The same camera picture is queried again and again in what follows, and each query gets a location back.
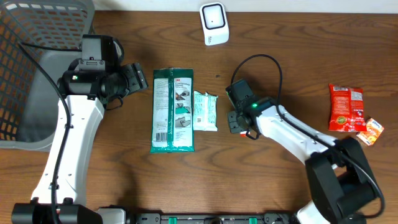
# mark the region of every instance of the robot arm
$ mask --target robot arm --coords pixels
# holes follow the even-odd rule
[[[104,116],[104,106],[99,99],[88,100],[87,96],[70,95],[66,102],[73,128],[69,130],[67,143],[58,172],[57,203],[65,200],[86,205],[86,175],[93,148],[96,130]],[[66,114],[61,102],[58,104],[58,123],[47,165],[31,200],[51,203],[51,182],[60,144],[65,129]]]
[[[61,223],[100,224],[104,221],[103,214],[84,207],[86,175],[96,130],[108,102],[119,99],[123,105],[125,96],[146,89],[148,84],[138,63],[120,65],[124,52],[116,39],[104,35],[84,35],[81,48],[81,58],[74,60],[58,81],[59,92],[71,114],[71,125],[57,174],[55,204]],[[30,203],[15,204],[13,223],[53,223],[50,206],[52,178],[66,120],[60,101],[57,128],[44,173]],[[121,213],[125,215],[122,210],[107,210],[106,216],[120,216]]]
[[[232,133],[245,131],[251,139],[264,135],[284,146],[305,164],[313,201],[296,214],[300,223],[350,222],[350,218],[361,207],[378,198],[376,189],[364,174],[335,153],[335,150],[339,150],[355,158],[370,178],[375,180],[361,146],[355,139],[339,141],[312,129],[294,118],[283,106],[277,105],[272,98],[259,99],[244,80],[231,84],[226,91],[235,108],[228,113]],[[255,138],[249,135],[250,130],[257,132]],[[328,147],[304,132],[316,136]],[[333,169],[338,166],[346,167],[347,170],[336,177]]]

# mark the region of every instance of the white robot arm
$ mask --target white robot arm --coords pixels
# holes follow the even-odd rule
[[[232,83],[226,91],[235,108],[228,113],[232,133],[246,132],[253,140],[260,135],[271,138],[305,165],[313,201],[297,212],[298,222],[347,222],[378,198],[373,173],[355,139],[340,141],[314,130],[272,98],[259,99],[244,80]],[[257,132],[255,138],[249,135],[250,130]],[[354,167],[352,158],[360,169]],[[347,167],[347,171],[336,177],[333,169],[338,166]]]
[[[86,205],[86,176],[96,130],[104,116],[104,106],[99,99],[88,100],[84,95],[67,96],[66,102],[72,115],[60,169],[58,172],[57,203],[71,200]],[[51,203],[51,182],[65,129],[66,114],[58,104],[58,123],[47,165],[31,200]]]

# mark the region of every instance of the label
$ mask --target label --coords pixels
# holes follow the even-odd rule
[[[334,86],[333,90],[335,91],[348,91],[348,88],[340,87],[340,86]]]
[[[360,100],[362,101],[362,93],[358,93],[355,91],[351,92],[351,100]]]
[[[193,93],[193,129],[194,130],[205,130],[205,123],[207,119],[207,103],[208,98],[205,95],[195,91]]]
[[[216,127],[216,121],[217,121],[217,111],[216,111],[216,106],[217,106],[217,98],[218,96],[211,96],[208,95],[208,116],[207,116],[207,122],[211,124],[211,126],[215,127],[215,131],[217,131]]]
[[[167,124],[169,122],[169,79],[157,78],[154,81],[154,123],[152,144],[167,147]]]
[[[192,146],[191,78],[174,78],[173,146]]]

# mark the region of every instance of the wet wipes package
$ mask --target wet wipes package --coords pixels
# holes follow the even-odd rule
[[[151,153],[193,152],[193,70],[154,70]]]
[[[194,92],[193,130],[217,131],[217,98],[208,93]]]

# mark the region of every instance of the white sensor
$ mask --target white sensor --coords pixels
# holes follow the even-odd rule
[[[228,41],[229,28],[224,5],[220,2],[202,5],[200,19],[206,45],[222,44]]]

